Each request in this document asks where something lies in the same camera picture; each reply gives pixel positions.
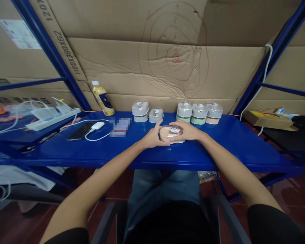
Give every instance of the black sleeve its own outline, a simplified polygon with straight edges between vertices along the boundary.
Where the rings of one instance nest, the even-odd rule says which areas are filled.
[[[252,244],[304,243],[305,237],[294,221],[280,210],[263,204],[251,206],[247,211]]]
[[[45,244],[89,244],[88,231],[85,228],[74,228],[66,230],[50,240],[45,242]]]

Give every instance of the gray lid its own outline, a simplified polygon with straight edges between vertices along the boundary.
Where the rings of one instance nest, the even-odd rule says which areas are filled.
[[[164,114],[164,111],[161,108],[154,108],[150,110],[149,117],[150,118],[160,118]]]
[[[192,111],[192,115],[196,118],[206,118],[208,114],[208,110],[206,105],[204,105],[203,103],[194,103],[193,104],[193,111]]]
[[[132,105],[132,114],[142,116],[148,113],[149,104],[147,101],[137,101]]]
[[[191,117],[192,105],[189,102],[180,102],[177,105],[177,114],[181,117]]]
[[[208,114],[207,116],[210,118],[221,118],[223,114],[223,107],[217,103],[207,103],[206,104]]]

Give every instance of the blue shelf surface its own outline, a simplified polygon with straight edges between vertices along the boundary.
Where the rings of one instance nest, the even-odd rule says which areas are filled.
[[[16,126],[11,129],[23,128],[27,124],[31,123],[33,119],[35,119],[34,115],[28,115],[22,119],[19,119]],[[38,142],[39,140],[51,134],[53,131],[61,128],[63,125],[67,124],[73,119],[74,116],[69,117],[65,120],[60,121],[59,123],[56,123],[40,131],[25,131],[26,129],[20,129],[2,133],[0,134],[0,140],[4,141],[7,144],[12,144],[12,147],[15,149],[20,149],[25,145],[32,145]],[[0,123],[0,131],[9,128],[11,125],[13,125],[14,122],[15,120]]]
[[[116,112],[106,117],[103,113],[91,113],[85,119],[132,118],[131,112]],[[176,120],[176,114],[165,113],[166,125]],[[27,165],[101,167],[113,157],[140,140],[155,124],[132,122],[126,137],[106,137],[91,142],[85,139],[67,141],[66,139],[80,126],[74,125],[43,143],[28,153],[22,160]],[[289,160],[264,142],[248,127],[231,115],[223,115],[218,125],[195,125],[207,132],[219,144],[235,155],[253,172],[297,172],[305,170],[291,164]],[[98,139],[112,128],[105,126],[92,132],[88,138]],[[172,169],[172,170],[217,170],[211,156],[198,141],[185,141],[169,147],[155,147],[143,151],[130,165],[130,168]]]

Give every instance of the white cloth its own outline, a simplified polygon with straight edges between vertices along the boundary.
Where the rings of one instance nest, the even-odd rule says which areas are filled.
[[[54,172],[62,175],[67,167],[48,167]],[[26,172],[20,168],[10,165],[0,165],[0,185],[8,184],[33,184],[38,188],[45,191],[50,191],[55,182],[50,181],[42,176],[39,176],[33,172]]]

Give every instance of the round dial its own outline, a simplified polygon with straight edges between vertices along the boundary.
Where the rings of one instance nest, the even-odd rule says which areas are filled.
[[[171,130],[171,132],[174,132],[174,133],[180,132],[180,129],[177,127],[172,127],[170,130]]]

